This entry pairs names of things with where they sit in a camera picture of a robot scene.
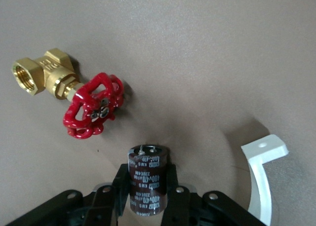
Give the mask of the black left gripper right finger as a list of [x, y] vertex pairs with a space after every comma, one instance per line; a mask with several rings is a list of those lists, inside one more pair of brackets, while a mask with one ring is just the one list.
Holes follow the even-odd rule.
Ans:
[[178, 182], [175, 164], [167, 165], [166, 186], [167, 207], [160, 226], [195, 226], [195, 219], [190, 215], [191, 193], [195, 193], [195, 187]]

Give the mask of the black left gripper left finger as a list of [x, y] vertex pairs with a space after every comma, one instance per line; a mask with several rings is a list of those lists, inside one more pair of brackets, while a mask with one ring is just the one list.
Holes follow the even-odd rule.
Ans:
[[129, 195], [128, 165], [122, 164], [111, 184], [101, 186], [87, 211], [87, 226], [118, 226]]

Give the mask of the short brown electrolytic capacitor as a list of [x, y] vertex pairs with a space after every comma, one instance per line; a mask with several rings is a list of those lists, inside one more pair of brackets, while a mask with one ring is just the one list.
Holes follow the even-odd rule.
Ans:
[[154, 216], [166, 208], [168, 155], [168, 149], [160, 145], [140, 145], [129, 150], [130, 208], [136, 215]]

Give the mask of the brass valve red handwheel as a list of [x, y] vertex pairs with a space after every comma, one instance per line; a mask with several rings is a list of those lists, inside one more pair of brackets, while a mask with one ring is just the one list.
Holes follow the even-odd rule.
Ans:
[[123, 105], [124, 86], [117, 76], [99, 73], [84, 84], [70, 57], [58, 48], [35, 60], [15, 61], [12, 73], [30, 95], [47, 90], [56, 99], [70, 101], [63, 124], [68, 134], [77, 139], [101, 134], [104, 122], [114, 120], [115, 110]]

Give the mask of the white curved plastic bracket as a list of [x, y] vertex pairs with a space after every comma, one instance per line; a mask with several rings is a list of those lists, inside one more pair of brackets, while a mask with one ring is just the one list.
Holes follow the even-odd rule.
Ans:
[[241, 146], [247, 159], [251, 177], [250, 214], [266, 226], [271, 225], [272, 197], [264, 164], [288, 155], [285, 142], [271, 134]]

